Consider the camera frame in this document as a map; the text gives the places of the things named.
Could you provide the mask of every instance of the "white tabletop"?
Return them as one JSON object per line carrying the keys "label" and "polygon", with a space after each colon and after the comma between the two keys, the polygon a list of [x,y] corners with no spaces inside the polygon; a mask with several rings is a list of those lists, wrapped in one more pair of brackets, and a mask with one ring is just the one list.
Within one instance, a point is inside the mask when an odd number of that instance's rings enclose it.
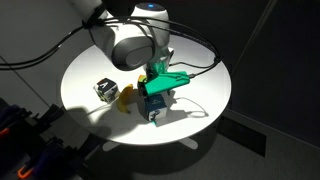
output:
{"label": "white tabletop", "polygon": [[[171,36],[169,47],[174,48],[171,62],[187,62],[198,66],[212,63],[214,54],[196,42]],[[197,73],[202,69],[185,65],[169,67],[168,71]],[[231,80],[221,62],[214,69],[194,79],[190,84],[175,88],[168,96],[167,116],[157,125],[143,116],[143,99],[133,92],[128,109],[118,111],[116,102],[100,101],[93,86],[103,78],[115,81],[119,91],[133,84],[137,88],[143,68],[124,72],[116,69],[107,57],[92,46],[81,53],[67,68],[61,83],[61,97],[70,116],[89,132],[104,139],[132,145],[156,145],[189,137],[209,126],[225,109],[231,94]]]}

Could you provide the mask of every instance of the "orange object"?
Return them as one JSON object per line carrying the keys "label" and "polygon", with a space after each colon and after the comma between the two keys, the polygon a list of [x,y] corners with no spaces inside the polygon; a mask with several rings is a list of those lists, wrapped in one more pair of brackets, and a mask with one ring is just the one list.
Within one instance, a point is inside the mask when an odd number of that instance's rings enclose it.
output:
{"label": "orange object", "polygon": [[22,174],[23,169],[24,169],[24,166],[18,170],[18,177],[20,179],[28,178],[31,175],[32,171],[33,171],[33,168],[31,168],[28,171],[26,171],[24,174]]}
{"label": "orange object", "polygon": [[9,128],[5,128],[5,129],[3,129],[1,132],[0,132],[0,138],[2,137],[2,136],[5,136],[5,135],[7,135],[7,134],[9,134]]}

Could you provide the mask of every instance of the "green object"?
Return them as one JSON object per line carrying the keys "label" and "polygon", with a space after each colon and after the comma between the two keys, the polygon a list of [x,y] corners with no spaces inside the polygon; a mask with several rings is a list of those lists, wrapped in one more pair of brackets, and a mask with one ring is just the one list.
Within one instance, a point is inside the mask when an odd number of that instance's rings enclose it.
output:
{"label": "green object", "polygon": [[145,84],[145,88],[148,96],[150,96],[189,83],[190,78],[185,71],[165,72],[158,74],[156,78],[150,81],[148,80],[148,82]]}

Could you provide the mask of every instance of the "banana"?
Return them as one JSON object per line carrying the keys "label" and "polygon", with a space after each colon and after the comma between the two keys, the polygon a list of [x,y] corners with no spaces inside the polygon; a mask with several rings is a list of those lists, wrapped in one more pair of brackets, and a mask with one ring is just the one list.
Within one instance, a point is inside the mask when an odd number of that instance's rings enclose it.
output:
{"label": "banana", "polygon": [[133,85],[127,85],[120,93],[119,98],[117,100],[117,108],[120,112],[130,114],[131,112],[128,110],[128,102],[130,95],[133,91]]}

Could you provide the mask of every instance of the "round white table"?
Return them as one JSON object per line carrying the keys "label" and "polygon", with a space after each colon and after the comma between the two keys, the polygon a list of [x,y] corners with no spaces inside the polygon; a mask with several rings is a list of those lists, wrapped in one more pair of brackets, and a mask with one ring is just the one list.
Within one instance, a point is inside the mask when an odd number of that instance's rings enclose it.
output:
{"label": "round white table", "polygon": [[[187,62],[198,66],[210,65],[214,54],[202,45],[178,36],[170,37],[174,48],[171,62]],[[203,69],[186,65],[169,67],[168,71],[197,73]],[[214,69],[191,79],[190,84],[175,88],[170,95],[163,93],[168,106],[167,116],[150,123],[143,117],[144,103],[133,91],[128,109],[131,114],[118,111],[116,101],[100,101],[93,86],[103,78],[115,81],[119,91],[133,84],[137,88],[143,68],[134,71],[116,69],[96,46],[81,53],[67,68],[61,83],[61,97],[65,109],[82,127],[116,144],[157,145],[185,141],[214,122],[225,109],[231,94],[231,80],[221,62]]]}

